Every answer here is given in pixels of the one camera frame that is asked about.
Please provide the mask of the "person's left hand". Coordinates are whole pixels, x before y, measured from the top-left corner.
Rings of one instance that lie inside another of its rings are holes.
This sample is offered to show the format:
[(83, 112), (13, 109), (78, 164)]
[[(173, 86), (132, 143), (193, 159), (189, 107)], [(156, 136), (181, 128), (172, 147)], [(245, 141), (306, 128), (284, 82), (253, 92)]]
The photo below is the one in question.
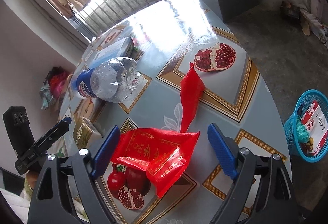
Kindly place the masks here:
[(38, 180), (38, 176), (39, 176), (39, 173), (34, 172), (34, 171), (28, 171), (28, 173), (26, 174), (26, 181), (27, 181), (28, 185), (30, 186), (31, 190), (34, 190), (35, 185)]

